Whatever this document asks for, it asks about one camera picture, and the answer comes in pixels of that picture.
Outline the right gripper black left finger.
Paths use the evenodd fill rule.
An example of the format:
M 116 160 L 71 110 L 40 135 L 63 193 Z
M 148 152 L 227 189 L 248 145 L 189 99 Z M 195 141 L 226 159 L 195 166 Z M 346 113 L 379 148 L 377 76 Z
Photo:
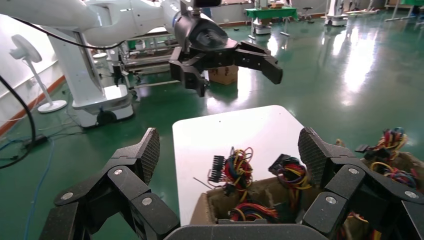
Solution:
M 149 187 L 159 156 L 160 136 L 150 127 L 139 143 L 117 149 L 99 172 L 56 196 L 40 239 L 90 240 L 117 214 L 139 239 L 165 239 L 180 220 Z

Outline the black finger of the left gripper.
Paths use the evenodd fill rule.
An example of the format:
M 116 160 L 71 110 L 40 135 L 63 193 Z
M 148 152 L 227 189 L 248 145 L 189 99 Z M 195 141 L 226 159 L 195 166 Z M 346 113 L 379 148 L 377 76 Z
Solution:
M 186 52 L 181 46 L 173 49 L 169 58 L 171 78 L 180 81 L 184 88 L 195 90 L 199 97 L 205 96 L 206 79 L 201 76 L 206 69 L 204 63 L 210 51 L 189 47 L 193 52 Z
M 240 41 L 234 49 L 233 59 L 236 66 L 260 71 L 275 85 L 279 85 L 283 79 L 283 69 L 267 48 Z

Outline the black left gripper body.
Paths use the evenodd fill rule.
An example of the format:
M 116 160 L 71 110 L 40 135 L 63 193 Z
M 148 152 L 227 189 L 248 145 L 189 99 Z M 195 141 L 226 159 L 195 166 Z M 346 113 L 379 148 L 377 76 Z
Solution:
M 184 62 L 199 60 L 201 69 L 212 69 L 234 64 L 238 42 L 214 21 L 204 15 L 184 13 L 174 22 L 174 35 L 181 47 L 178 59 Z

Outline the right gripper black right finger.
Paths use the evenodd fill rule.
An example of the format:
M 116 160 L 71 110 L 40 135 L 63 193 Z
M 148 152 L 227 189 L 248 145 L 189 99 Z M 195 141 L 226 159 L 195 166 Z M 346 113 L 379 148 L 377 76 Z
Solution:
M 348 148 L 323 141 L 310 127 L 300 131 L 298 151 L 311 183 L 320 189 L 304 225 L 332 238 L 353 212 L 383 240 L 423 239 L 422 193 L 370 170 Z

